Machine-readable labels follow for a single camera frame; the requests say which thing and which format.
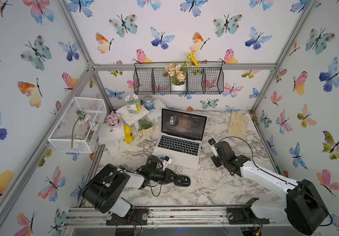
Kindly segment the black wireless mouse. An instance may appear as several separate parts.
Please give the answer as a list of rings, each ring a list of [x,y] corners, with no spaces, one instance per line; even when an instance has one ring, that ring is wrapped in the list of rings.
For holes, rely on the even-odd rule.
[[[191,185],[191,180],[188,176],[179,175],[175,178],[174,184],[180,187],[189,187]]]

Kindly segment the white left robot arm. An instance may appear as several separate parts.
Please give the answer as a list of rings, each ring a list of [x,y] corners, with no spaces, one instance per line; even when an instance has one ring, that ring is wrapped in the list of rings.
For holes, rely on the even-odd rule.
[[[85,184],[81,197],[101,213],[110,212],[125,217],[132,205],[121,197],[124,189],[152,188],[152,183],[159,186],[171,183],[182,187],[190,186],[191,180],[188,176],[178,175],[167,168],[170,163],[171,159],[167,156],[158,158],[151,155],[145,165],[134,172],[108,164]]]

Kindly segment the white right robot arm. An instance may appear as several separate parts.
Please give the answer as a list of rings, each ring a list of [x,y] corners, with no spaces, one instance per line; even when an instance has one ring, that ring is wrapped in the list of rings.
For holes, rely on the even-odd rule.
[[[267,188],[283,200],[266,202],[259,198],[250,200],[245,211],[256,219],[271,219],[289,223],[300,233],[310,236],[326,219],[332,220],[314,184],[308,180],[296,181],[272,172],[258,164],[252,157],[236,155],[226,141],[209,140],[216,167],[223,166],[231,176],[252,180]]]

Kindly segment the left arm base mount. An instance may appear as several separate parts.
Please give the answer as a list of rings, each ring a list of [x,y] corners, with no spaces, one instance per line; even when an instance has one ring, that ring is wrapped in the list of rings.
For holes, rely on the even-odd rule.
[[[106,220],[107,226],[144,226],[147,225],[148,209],[132,208],[126,216],[120,217],[112,213],[110,218]]]

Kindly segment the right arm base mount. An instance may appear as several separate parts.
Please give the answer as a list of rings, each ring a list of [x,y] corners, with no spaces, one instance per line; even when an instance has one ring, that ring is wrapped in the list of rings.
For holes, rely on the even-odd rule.
[[[266,218],[257,218],[253,213],[251,207],[253,203],[258,201],[259,198],[254,197],[251,198],[243,205],[238,205],[234,207],[228,207],[227,211],[227,219],[230,225],[243,225],[243,224],[269,224],[269,219]]]

